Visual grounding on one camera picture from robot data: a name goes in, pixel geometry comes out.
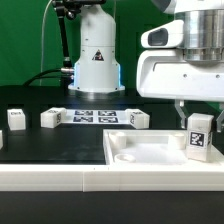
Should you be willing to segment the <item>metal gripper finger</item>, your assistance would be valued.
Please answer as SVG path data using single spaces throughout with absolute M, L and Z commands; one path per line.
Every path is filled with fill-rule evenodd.
M 216 125 L 217 125 L 216 130 L 217 132 L 221 133 L 224 123 L 224 102 L 219 103 L 219 109 L 221 110 L 221 113 L 216 119 Z
M 184 101 L 176 99 L 174 106 L 180 117 L 181 128 L 185 129 L 186 128 L 186 112 L 184 111 L 185 109 Z

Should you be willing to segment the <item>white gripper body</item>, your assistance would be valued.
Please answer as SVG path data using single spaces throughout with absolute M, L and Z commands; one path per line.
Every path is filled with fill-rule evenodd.
M 179 49 L 145 50 L 136 85 L 147 98 L 224 102 L 224 61 L 190 63 Z

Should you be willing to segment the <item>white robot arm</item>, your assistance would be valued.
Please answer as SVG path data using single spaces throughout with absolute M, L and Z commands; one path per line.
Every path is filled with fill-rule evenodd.
M 136 89 L 147 98 L 224 103 L 224 0 L 151 0 L 174 20 L 141 36 Z M 115 23 L 98 5 L 85 6 L 81 52 L 69 88 L 94 97 L 120 83 L 115 60 Z

